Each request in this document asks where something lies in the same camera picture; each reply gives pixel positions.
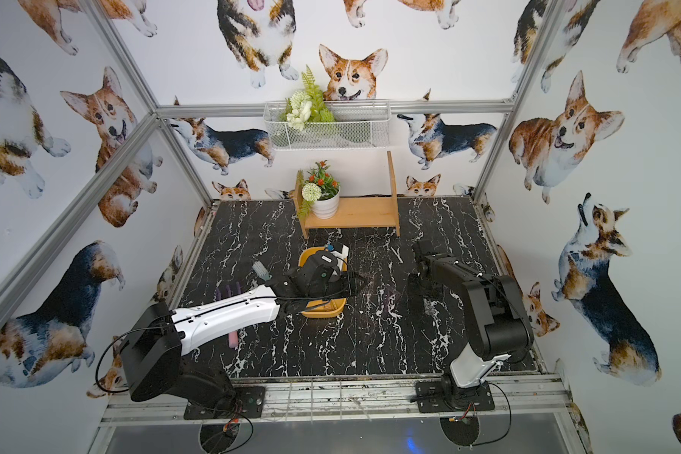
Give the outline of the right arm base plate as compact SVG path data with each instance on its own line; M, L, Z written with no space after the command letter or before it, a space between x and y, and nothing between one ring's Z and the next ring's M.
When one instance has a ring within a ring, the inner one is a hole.
M418 406L422 414L441 412L465 412L466 410L495 410L496 404L489 382L479 386L460 388L444 380L419 381L414 386L410 402Z

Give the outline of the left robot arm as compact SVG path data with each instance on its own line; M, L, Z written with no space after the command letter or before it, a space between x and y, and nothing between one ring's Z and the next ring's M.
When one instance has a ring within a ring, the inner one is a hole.
M257 261L253 270L262 283L251 291L192 308L151 305L106 348L122 359L125 392L134 402L173 395L196 407L229 412L238 401L231 380L223 373L192 370L187 355L234 331L308 311L314 303L357 296L369 281L351 268L347 256L346 249L323 248L277 276Z

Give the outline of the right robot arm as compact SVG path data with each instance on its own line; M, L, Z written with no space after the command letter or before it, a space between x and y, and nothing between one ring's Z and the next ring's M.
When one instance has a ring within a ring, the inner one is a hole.
M463 303L467 344L442 375L441 390L424 396L455 407L480 395L497 365L525 359L533 347L533 329L511 276L477 272L459 258L433 250L427 240L414 244L414 259L416 271L409 276L412 313L425 314L426 304L442 301L446 291Z

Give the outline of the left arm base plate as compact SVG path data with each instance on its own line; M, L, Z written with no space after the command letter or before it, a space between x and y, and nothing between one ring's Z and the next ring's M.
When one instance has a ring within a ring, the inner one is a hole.
M261 418L266 400L264 386L245 386L234 390L229 397L223 397L218 404L202 407L188 402L183 414L185 420L210 420L222 418Z

